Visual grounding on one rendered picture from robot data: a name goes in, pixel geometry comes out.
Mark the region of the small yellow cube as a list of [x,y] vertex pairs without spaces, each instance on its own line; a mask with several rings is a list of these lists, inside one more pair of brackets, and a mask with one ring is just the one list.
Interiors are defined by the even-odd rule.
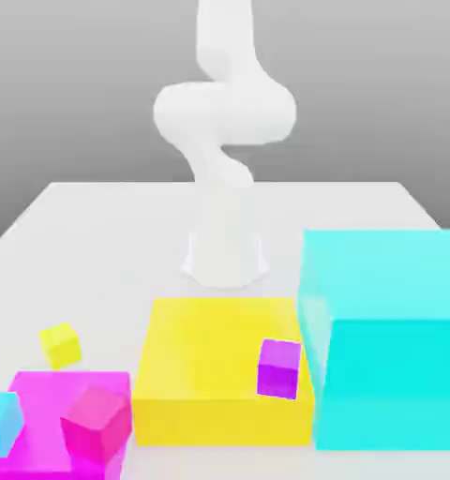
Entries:
[[58,370],[82,360],[79,337],[68,322],[62,322],[39,332],[41,349],[50,367]]

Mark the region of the small pink cube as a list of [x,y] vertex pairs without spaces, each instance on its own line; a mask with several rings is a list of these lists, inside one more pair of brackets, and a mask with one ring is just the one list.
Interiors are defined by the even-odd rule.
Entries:
[[130,400],[104,387],[88,385],[61,415],[67,450],[105,465],[131,432]]

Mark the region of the large magenta box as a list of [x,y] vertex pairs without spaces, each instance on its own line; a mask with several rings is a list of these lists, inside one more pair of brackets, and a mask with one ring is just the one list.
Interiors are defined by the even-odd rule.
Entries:
[[88,384],[130,396],[125,371],[16,373],[9,390],[18,394],[24,428],[7,457],[0,457],[0,480],[120,480],[125,447],[106,465],[67,450],[60,416]]

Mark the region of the large yellow box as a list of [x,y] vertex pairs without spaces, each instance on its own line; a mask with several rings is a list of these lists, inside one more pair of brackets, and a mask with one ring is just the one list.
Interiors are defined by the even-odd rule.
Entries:
[[155,299],[132,392],[137,444],[309,444],[308,361],[300,358],[296,398],[258,394],[267,339],[302,343],[291,298]]

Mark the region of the large cyan box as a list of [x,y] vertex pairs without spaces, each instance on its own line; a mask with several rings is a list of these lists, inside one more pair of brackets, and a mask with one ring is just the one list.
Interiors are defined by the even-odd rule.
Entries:
[[450,451],[450,230],[307,230],[298,321],[324,451]]

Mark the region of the small purple cube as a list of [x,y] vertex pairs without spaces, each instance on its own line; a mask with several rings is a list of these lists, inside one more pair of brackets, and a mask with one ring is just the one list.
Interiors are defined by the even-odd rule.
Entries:
[[257,366],[257,393],[274,398],[296,399],[301,363],[301,344],[265,338]]

